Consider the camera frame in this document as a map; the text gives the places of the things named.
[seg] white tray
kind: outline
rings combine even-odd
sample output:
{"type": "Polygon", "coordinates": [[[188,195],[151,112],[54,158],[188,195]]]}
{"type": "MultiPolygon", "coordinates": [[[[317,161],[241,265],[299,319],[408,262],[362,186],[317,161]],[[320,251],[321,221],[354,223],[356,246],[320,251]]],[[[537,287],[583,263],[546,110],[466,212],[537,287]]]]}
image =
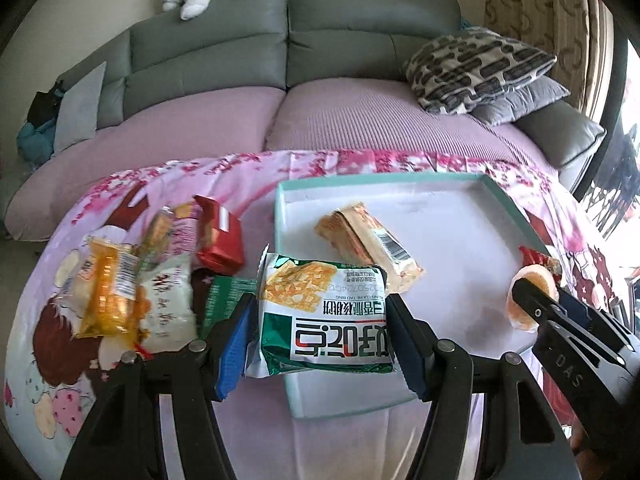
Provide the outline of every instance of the white tray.
{"type": "MultiPolygon", "coordinates": [[[[396,173],[283,182],[276,194],[276,251],[339,261],[314,227],[323,215],[357,201],[424,267],[425,275],[402,298],[438,337],[492,358],[533,345],[535,334],[514,330],[504,305],[522,266],[518,247],[547,250],[493,180],[482,174],[396,173]]],[[[363,413],[415,398],[399,372],[308,370],[284,380],[298,418],[363,413]]]]}

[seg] green snack package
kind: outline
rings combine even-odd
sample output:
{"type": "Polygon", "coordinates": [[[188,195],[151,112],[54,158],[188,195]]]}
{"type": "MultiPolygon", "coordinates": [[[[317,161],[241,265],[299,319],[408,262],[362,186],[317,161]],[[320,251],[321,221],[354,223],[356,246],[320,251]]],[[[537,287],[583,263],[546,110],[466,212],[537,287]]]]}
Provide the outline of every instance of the green snack package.
{"type": "Polygon", "coordinates": [[[223,319],[228,319],[245,292],[255,294],[256,284],[257,281],[251,279],[215,276],[209,289],[198,337],[206,338],[212,326],[223,319]]]}
{"type": "Polygon", "coordinates": [[[378,266],[267,253],[258,283],[258,337],[249,345],[245,375],[393,370],[378,266]]]}

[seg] tablecloth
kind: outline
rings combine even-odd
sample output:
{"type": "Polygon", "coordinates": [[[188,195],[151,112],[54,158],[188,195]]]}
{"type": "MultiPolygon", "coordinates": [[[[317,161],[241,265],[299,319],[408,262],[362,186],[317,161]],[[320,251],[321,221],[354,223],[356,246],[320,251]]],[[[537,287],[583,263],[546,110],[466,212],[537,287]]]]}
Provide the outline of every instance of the tablecloth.
{"type": "MultiPolygon", "coordinates": [[[[580,300],[606,307],[616,295],[626,297],[624,281],[612,277],[607,267],[599,232],[557,178],[536,168],[441,153],[343,150],[229,155],[123,171],[98,183],[68,212],[18,303],[7,348],[4,404],[8,429],[34,470],[44,480],[60,476],[82,421],[122,350],[111,338],[74,338],[78,318],[52,300],[59,290],[54,276],[60,263],[88,235],[120,233],[119,242],[139,243],[162,206],[179,205],[194,194],[209,196],[241,218],[246,265],[240,275],[254,276],[260,253],[273,241],[279,182],[399,171],[487,174],[545,244],[555,247],[567,285],[580,300]]],[[[527,361],[538,376],[539,364],[531,356],[527,361]]],[[[561,397],[547,386],[562,413],[561,397]]],[[[462,478],[472,478],[480,407],[476,397],[462,478]]],[[[404,478],[428,409],[416,400],[365,415],[295,420],[280,377],[244,378],[215,406],[236,474],[251,480],[404,478]]],[[[164,413],[164,423],[170,419],[170,412],[164,413]]]]}

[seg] screw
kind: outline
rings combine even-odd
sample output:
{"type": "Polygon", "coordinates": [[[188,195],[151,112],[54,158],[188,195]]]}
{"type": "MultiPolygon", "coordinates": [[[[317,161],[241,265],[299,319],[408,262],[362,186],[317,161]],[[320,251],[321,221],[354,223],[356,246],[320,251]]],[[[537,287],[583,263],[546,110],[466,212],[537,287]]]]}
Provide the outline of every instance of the screw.
{"type": "Polygon", "coordinates": [[[443,352],[453,352],[456,349],[456,345],[449,339],[440,339],[438,341],[438,349],[443,352]]]}
{"type": "Polygon", "coordinates": [[[522,362],[522,357],[516,354],[516,352],[507,352],[504,355],[504,360],[510,365],[519,365],[522,362]]]}
{"type": "Polygon", "coordinates": [[[137,354],[133,350],[127,350],[120,356],[120,361],[126,365],[132,365],[136,362],[137,354]]]}
{"type": "Polygon", "coordinates": [[[189,350],[191,350],[194,354],[203,352],[206,349],[207,344],[202,339],[194,339],[189,343],[189,350]]]}

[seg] curtain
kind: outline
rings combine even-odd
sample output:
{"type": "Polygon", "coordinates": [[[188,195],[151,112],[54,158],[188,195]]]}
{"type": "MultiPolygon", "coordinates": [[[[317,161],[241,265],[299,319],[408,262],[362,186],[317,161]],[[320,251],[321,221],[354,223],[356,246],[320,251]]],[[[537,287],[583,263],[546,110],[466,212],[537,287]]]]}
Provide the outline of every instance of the curtain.
{"type": "Polygon", "coordinates": [[[566,101],[599,122],[609,89],[613,17],[601,0],[486,0],[484,25],[552,52],[566,101]]]}

